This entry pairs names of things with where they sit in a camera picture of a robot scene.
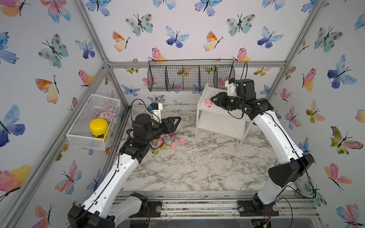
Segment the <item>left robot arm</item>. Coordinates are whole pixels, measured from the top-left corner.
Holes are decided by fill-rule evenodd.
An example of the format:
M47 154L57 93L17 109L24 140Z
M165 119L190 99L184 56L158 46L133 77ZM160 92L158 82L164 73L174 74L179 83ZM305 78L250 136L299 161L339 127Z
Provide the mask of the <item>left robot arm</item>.
M156 121L148 114L139 114L126 131L128 138L108 175L83 204L74 205L68 212L69 227L116 228L133 217L145 218L141 227L148 227L151 210L146 196L134 192L122 203L113 203L128 177L150 151L151 143L174 133L180 122L180 117Z

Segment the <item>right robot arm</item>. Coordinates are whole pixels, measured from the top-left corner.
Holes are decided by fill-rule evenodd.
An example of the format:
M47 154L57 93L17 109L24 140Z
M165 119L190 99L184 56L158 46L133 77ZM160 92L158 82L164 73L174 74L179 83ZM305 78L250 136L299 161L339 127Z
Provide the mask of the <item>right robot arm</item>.
M241 110L260 128L276 153L278 165L269 169L269 179L264 187L254 195L252 203L244 206L249 213L264 215L269 213L289 184L308 173L314 158L295 145L282 128L270 102L256 98L253 80L229 79L225 81L225 87L227 92L219 92L211 101L227 111Z

